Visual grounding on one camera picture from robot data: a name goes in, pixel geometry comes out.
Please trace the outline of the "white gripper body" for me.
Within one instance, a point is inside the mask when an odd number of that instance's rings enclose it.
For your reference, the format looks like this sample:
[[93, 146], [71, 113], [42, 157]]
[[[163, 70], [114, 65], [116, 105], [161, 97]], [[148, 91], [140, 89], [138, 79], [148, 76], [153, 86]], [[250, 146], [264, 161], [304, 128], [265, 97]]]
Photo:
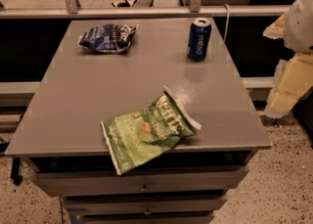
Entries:
[[284, 44], [301, 53], [313, 53], [313, 0], [295, 0], [284, 27]]

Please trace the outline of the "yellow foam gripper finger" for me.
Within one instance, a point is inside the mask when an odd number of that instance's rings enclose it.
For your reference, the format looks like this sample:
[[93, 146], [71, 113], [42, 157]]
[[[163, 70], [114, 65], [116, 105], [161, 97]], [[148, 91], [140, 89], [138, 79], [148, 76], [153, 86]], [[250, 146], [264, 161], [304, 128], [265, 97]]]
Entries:
[[279, 60], [274, 73], [274, 86], [271, 89], [265, 108], [270, 118], [287, 115], [313, 87], [313, 55], [295, 53], [288, 60]]
[[265, 28], [263, 35], [273, 40], [284, 38], [287, 16], [288, 13], [284, 13], [279, 16], [273, 23]]

